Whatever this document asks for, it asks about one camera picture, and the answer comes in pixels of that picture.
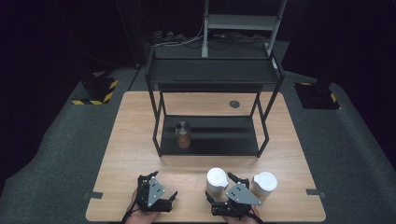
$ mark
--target gray carpet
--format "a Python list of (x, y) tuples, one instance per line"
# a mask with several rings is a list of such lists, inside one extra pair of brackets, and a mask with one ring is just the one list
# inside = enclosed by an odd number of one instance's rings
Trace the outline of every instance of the gray carpet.
[[(212, 43), (221, 47), (224, 43)], [(276, 42), (282, 58), (288, 43)], [(200, 57), (200, 49), (157, 48), (159, 56)], [(234, 44), (209, 50), (210, 57), (262, 57), (262, 44)], [(147, 89), (144, 70), (132, 91)], [(85, 218), (122, 95), (137, 70), (118, 69), (119, 81), (107, 105), (72, 105), (63, 110), (46, 132), (35, 158), (6, 182), (0, 200), (0, 223), (90, 223)], [(327, 218), (324, 223), (396, 223), (396, 174), (380, 146), (342, 88), (331, 90), (342, 109), (302, 109), (293, 82), (314, 82), (288, 72), (281, 88), (300, 138)]]

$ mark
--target circular hole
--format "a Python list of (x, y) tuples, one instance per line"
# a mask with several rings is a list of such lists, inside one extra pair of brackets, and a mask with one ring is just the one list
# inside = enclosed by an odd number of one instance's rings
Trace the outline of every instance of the circular hole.
[(237, 101), (231, 101), (230, 102), (230, 107), (232, 107), (232, 108), (238, 108), (239, 106), (240, 106), (240, 104)]

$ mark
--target wooden table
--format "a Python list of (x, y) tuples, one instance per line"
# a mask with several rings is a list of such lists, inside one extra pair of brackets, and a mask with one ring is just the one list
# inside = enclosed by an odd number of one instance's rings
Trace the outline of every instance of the wooden table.
[[(266, 105), (271, 92), (263, 92)], [(255, 94), (246, 93), (166, 93), (168, 114), (246, 115), (250, 113)], [(239, 108), (229, 102), (237, 100)], [(254, 123), (258, 144), (263, 141), (259, 113)], [(306, 163), (289, 111), (279, 94), (267, 119), (270, 141), (260, 158), (235, 156), (162, 156), (158, 157), (152, 142), (154, 115), (145, 91), (126, 92), (110, 135), (106, 154), (93, 191), (102, 192), (101, 199), (91, 198), (86, 218), (89, 221), (120, 221), (131, 202), (139, 175), (159, 171), (157, 180), (169, 198), (178, 191), (170, 213), (162, 213), (158, 222), (221, 222), (213, 217), (205, 197), (206, 173), (220, 167), (240, 178), (252, 179), (267, 171), (278, 181), (277, 189), (258, 206), (266, 222), (323, 221), (326, 217), (318, 195), (307, 195), (315, 183)]]

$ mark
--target white paper cup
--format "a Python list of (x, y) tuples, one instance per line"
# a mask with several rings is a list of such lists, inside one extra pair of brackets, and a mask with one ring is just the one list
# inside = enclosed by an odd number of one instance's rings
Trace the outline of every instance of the white paper cup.
[(253, 177), (253, 193), (256, 196), (266, 197), (277, 187), (276, 177), (268, 172), (262, 172)]
[(228, 186), (227, 174), (220, 168), (209, 170), (206, 175), (206, 189), (212, 195), (221, 194)]

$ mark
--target jar with brown contents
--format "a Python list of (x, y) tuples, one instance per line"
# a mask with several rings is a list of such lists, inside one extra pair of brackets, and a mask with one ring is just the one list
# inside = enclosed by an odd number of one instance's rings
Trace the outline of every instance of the jar with brown contents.
[(190, 124), (181, 121), (176, 125), (177, 145), (181, 148), (189, 148), (191, 145), (191, 129)]

